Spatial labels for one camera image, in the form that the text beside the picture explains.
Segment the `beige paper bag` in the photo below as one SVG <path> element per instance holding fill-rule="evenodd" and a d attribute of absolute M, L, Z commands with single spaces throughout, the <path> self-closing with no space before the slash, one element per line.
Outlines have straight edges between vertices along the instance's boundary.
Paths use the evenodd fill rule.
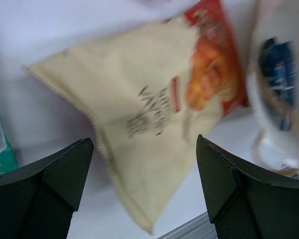
<path fill-rule="evenodd" d="M 299 0 L 257 2 L 247 93 L 260 127 L 254 162 L 299 175 Z"/>

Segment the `yellow snack packet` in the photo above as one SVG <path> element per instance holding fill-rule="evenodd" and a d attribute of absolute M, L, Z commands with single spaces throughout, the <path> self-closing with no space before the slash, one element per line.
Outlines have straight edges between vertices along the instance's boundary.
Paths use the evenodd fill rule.
<path fill-rule="evenodd" d="M 27 71 L 91 121 L 122 204 L 148 233 L 192 170 L 197 137 L 247 104 L 222 0 L 71 46 Z"/>

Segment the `blue potato chips packet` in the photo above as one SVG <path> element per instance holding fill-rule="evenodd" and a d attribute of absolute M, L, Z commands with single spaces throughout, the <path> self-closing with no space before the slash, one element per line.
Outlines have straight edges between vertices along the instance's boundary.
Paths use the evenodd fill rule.
<path fill-rule="evenodd" d="M 292 128 L 296 105 L 296 61 L 290 41 L 279 43 L 273 37 L 260 50 L 261 94 L 270 120 L 281 131 Z"/>

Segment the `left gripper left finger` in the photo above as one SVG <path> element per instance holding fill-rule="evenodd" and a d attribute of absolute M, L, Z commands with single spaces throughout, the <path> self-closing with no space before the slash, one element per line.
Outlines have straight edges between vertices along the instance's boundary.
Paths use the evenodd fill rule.
<path fill-rule="evenodd" d="M 65 239 L 78 211 L 94 145 L 83 138 L 0 175 L 0 239 Z"/>

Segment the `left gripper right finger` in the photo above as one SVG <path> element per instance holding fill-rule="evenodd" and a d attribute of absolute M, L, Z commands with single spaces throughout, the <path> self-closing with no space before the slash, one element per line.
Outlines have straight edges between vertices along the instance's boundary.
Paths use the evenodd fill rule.
<path fill-rule="evenodd" d="M 220 239 L 299 239 L 299 180 L 266 170 L 202 136 L 196 158 Z"/>

